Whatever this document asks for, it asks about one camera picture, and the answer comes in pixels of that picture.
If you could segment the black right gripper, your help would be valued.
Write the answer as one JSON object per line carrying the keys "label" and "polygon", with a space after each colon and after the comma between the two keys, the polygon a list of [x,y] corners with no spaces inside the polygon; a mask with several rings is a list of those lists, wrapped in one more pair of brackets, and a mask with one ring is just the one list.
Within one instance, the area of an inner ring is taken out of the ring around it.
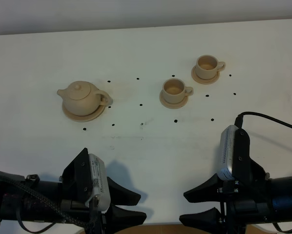
{"label": "black right gripper", "polygon": [[[271,203],[266,191],[265,170],[250,158],[250,137],[245,130],[235,132],[232,176],[234,180],[223,181],[224,201],[227,206],[226,224],[229,234],[245,232],[252,218],[263,221],[270,212]],[[220,202],[222,180],[214,174],[203,184],[184,192],[190,203]],[[217,208],[196,214],[183,214],[181,223],[193,228],[223,228],[221,213]]]}

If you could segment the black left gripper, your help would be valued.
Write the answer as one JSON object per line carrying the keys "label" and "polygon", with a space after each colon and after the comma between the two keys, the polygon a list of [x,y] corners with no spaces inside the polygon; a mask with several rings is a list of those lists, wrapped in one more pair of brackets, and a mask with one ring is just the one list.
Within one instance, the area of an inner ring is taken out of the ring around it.
{"label": "black left gripper", "polygon": [[[90,196],[91,175],[89,164],[89,152],[87,148],[73,159],[64,169],[62,174],[63,193],[78,203],[89,209],[89,224],[91,227],[85,228],[87,234],[103,234],[102,212],[91,202],[89,207],[85,205]],[[122,187],[107,177],[108,188],[111,198],[111,205],[105,213],[105,231],[119,232],[124,229],[139,226],[146,220],[146,213],[130,211],[119,208],[115,205],[135,206],[141,199],[141,195]]]}

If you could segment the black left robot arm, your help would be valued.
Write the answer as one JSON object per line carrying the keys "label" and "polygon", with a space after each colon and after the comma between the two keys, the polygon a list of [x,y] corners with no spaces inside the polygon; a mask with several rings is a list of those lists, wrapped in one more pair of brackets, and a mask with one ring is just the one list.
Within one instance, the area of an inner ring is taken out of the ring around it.
{"label": "black left robot arm", "polygon": [[0,223],[46,222],[49,228],[68,223],[87,234],[114,234],[144,223],[145,213],[125,209],[140,199],[109,178],[104,162],[87,149],[64,169],[59,182],[0,171]]}

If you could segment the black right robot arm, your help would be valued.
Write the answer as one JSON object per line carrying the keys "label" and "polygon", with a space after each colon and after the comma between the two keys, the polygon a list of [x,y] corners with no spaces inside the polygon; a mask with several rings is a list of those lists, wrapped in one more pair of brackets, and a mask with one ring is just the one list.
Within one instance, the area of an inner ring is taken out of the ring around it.
{"label": "black right robot arm", "polygon": [[203,184],[184,193],[190,203],[219,202],[179,220],[211,234],[243,234],[249,224],[292,222],[292,176],[270,179],[250,158],[247,132],[230,125],[221,134],[218,171]]}

